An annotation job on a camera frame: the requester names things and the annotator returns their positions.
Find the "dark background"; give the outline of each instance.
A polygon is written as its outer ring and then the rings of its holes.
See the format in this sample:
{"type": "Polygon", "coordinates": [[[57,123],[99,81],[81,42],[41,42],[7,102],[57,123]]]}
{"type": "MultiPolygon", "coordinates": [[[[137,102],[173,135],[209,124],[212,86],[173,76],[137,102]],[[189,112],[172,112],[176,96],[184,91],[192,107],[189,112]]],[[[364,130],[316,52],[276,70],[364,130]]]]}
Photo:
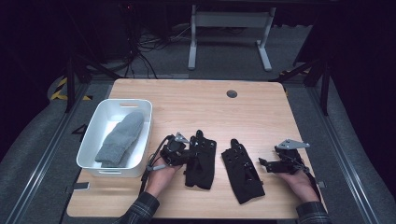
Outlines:
{"type": "MultiPolygon", "coordinates": [[[[71,52],[100,63],[121,59],[130,47],[125,26],[139,29],[124,22],[118,3],[70,1],[67,8],[61,1],[7,0],[1,4],[1,158],[49,103],[47,90],[63,74],[71,52]]],[[[136,8],[136,20],[161,37],[167,36],[172,25],[189,22],[191,13],[186,6],[136,8]]],[[[336,10],[280,7],[274,25],[310,25],[314,21],[298,60],[308,62],[323,55],[329,59],[355,132],[395,195],[395,13],[391,6],[374,0],[349,1],[336,10]]]]}

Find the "black strap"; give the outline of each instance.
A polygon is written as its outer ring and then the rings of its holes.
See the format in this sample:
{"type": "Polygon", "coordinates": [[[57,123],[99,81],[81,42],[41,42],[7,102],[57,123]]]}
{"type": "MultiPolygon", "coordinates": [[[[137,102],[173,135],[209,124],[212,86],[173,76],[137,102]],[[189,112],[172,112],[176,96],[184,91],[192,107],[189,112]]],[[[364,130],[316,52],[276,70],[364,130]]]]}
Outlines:
{"type": "Polygon", "coordinates": [[[308,176],[309,181],[311,182],[312,189],[314,189],[315,193],[318,195],[319,200],[321,201],[321,196],[320,196],[320,192],[319,192],[319,189],[318,189],[317,181],[311,175],[311,173],[305,172],[305,174],[308,176]]]}

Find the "person's left hand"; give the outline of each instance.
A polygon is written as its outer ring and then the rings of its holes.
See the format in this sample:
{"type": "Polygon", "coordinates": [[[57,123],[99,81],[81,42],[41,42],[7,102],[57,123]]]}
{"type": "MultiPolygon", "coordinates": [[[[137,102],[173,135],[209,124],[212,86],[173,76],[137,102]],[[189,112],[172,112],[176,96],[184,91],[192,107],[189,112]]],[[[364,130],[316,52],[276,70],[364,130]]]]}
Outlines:
{"type": "MultiPolygon", "coordinates": [[[[153,166],[159,166],[163,165],[165,161],[163,158],[157,158],[155,159],[155,163],[153,166]]],[[[152,196],[158,198],[160,193],[168,187],[169,183],[173,179],[176,171],[178,171],[181,168],[181,165],[179,166],[168,166],[166,165],[165,168],[162,168],[160,170],[155,170],[151,171],[149,176],[148,176],[148,186],[146,187],[145,192],[151,194],[152,196]]]]}

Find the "metal stand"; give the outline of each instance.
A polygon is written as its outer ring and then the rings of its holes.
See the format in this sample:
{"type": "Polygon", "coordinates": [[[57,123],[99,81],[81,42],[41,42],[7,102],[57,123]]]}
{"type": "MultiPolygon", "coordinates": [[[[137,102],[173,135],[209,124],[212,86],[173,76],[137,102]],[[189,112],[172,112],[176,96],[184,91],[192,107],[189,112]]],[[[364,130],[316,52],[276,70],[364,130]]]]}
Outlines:
{"type": "Polygon", "coordinates": [[[293,70],[287,72],[283,71],[282,73],[284,74],[281,77],[275,78],[275,79],[270,79],[268,80],[269,82],[279,82],[282,83],[286,80],[288,80],[291,77],[294,77],[306,69],[310,68],[308,75],[306,76],[304,80],[304,84],[306,87],[315,87],[316,84],[318,83],[318,80],[320,77],[322,77],[322,85],[321,85],[321,93],[320,93],[320,107],[322,109],[322,112],[325,116],[328,116],[329,114],[327,113],[327,100],[328,100],[328,95],[329,95],[329,84],[330,84],[330,66],[329,63],[325,60],[314,60],[309,63],[304,63],[303,65],[300,65],[293,70]]]}
{"type": "Polygon", "coordinates": [[[73,54],[67,62],[67,108],[65,113],[68,113],[76,101],[76,86],[75,86],[75,75],[78,77],[81,83],[90,83],[92,76],[87,69],[87,65],[95,68],[102,72],[108,77],[114,80],[122,78],[114,72],[103,67],[101,64],[89,60],[87,57],[73,54]]]}
{"type": "Polygon", "coordinates": [[[257,48],[264,70],[269,72],[272,70],[267,52],[265,51],[265,43],[270,33],[271,24],[275,16],[276,9],[272,7],[269,12],[208,12],[196,11],[196,5],[192,6],[191,13],[191,46],[189,57],[189,69],[195,69],[195,60],[197,52],[196,28],[204,27],[252,27],[264,28],[261,40],[257,40],[257,48]]]}

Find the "white plastic bin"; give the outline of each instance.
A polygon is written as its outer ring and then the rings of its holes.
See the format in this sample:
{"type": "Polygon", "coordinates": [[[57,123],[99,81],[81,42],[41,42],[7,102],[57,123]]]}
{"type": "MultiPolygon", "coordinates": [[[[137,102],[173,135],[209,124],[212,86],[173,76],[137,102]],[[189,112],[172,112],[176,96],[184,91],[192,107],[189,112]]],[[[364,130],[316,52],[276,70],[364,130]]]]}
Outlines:
{"type": "Polygon", "coordinates": [[[77,155],[77,164],[94,176],[138,177],[143,174],[147,163],[149,135],[151,130],[152,104],[142,99],[108,99],[102,101],[93,113],[77,155]],[[137,139],[132,143],[131,157],[125,168],[101,168],[95,161],[107,135],[117,123],[133,111],[143,112],[145,121],[137,139]]]}

